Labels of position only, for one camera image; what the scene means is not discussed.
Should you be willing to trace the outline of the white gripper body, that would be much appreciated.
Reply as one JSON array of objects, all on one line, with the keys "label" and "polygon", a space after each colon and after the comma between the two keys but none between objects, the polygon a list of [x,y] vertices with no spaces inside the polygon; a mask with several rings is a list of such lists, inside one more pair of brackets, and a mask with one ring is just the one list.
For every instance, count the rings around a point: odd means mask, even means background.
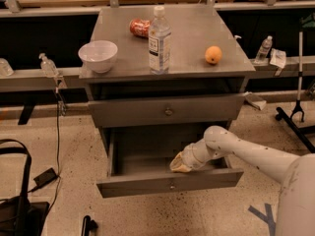
[{"label": "white gripper body", "polygon": [[182,172],[190,172],[203,167],[209,160],[211,155],[209,148],[204,140],[188,145],[181,152],[181,165]]}]

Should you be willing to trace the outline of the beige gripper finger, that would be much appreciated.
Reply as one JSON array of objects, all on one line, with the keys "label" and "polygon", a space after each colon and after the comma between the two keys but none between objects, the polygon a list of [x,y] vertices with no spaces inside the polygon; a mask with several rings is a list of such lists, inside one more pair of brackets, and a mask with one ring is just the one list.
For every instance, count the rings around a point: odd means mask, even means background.
[{"label": "beige gripper finger", "polygon": [[188,173],[191,171],[191,168],[184,164],[181,152],[172,159],[169,168],[172,172],[177,173]]}]

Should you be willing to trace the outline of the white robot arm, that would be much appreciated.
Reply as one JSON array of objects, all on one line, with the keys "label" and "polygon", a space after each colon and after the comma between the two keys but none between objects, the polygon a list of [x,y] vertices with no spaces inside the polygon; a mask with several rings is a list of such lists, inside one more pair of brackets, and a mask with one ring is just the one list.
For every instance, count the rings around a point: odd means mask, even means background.
[{"label": "white robot arm", "polygon": [[173,172],[197,170],[210,160],[233,154],[281,184],[275,236],[315,236],[315,154],[295,155],[247,142],[220,126],[179,152]]}]

